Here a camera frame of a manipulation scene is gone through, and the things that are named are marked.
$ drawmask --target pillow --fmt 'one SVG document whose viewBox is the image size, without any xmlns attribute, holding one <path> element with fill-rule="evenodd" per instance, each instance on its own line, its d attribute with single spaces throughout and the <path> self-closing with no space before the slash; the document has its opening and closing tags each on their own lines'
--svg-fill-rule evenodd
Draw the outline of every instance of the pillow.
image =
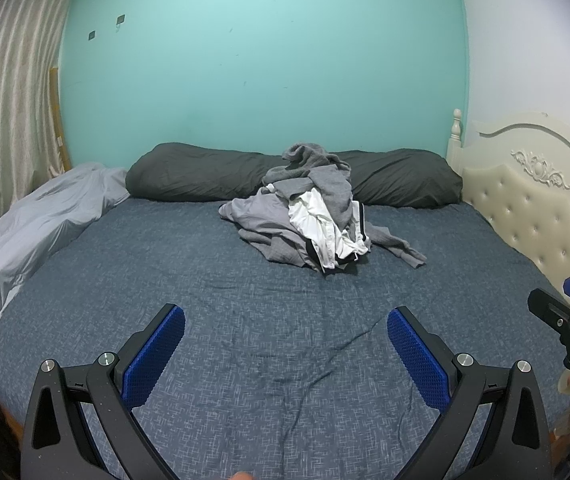
<svg viewBox="0 0 570 480">
<path fill-rule="evenodd" d="M 438 207 L 460 202 L 463 179 L 425 150 L 340 152 L 351 166 L 354 200 L 367 205 Z"/>
<path fill-rule="evenodd" d="M 167 202 L 208 202 L 246 198 L 258 191 L 277 155 L 208 150 L 181 142 L 158 144 L 127 173 L 125 186 L 138 198 Z"/>
</svg>

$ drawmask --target wall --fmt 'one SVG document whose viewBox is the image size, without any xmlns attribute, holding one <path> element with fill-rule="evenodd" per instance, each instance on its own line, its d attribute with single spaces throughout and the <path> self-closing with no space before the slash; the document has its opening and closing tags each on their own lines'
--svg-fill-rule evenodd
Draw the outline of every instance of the wall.
<svg viewBox="0 0 570 480">
<path fill-rule="evenodd" d="M 471 120 L 547 112 L 570 126 L 570 0 L 465 0 Z"/>
<path fill-rule="evenodd" d="M 171 140 L 444 154 L 466 100 L 462 0 L 73 0 L 60 77 L 74 164 Z"/>
</svg>

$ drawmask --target cream tufted headboard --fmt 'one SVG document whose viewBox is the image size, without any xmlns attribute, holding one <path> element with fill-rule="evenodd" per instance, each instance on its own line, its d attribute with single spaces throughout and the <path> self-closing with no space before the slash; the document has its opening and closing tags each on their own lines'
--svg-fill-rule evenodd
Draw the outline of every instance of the cream tufted headboard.
<svg viewBox="0 0 570 480">
<path fill-rule="evenodd" d="M 562 292 L 570 276 L 570 128 L 544 113 L 520 114 L 473 123 L 480 136 L 462 148 L 459 124 L 454 113 L 447 161 L 463 177 L 463 200 Z"/>
</svg>

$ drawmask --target beige curtain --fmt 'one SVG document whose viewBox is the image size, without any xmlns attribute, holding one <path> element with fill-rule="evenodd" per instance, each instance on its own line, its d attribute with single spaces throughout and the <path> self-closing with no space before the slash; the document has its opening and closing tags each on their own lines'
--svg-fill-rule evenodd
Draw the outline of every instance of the beige curtain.
<svg viewBox="0 0 570 480">
<path fill-rule="evenodd" d="M 0 1 L 0 215 L 63 170 L 47 77 L 69 1 Z"/>
</svg>

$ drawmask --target carved floral ornament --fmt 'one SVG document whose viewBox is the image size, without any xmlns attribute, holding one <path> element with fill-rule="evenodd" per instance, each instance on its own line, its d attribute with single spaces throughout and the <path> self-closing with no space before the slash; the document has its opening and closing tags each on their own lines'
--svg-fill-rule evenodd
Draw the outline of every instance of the carved floral ornament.
<svg viewBox="0 0 570 480">
<path fill-rule="evenodd" d="M 564 180 L 562 173 L 550 162 L 545 160 L 543 155 L 534 155 L 534 153 L 520 150 L 511 152 L 511 156 L 523 167 L 523 170 L 530 175 L 536 182 L 542 182 L 551 186 L 552 184 L 562 189 L 570 189 L 570 185 Z"/>
</svg>

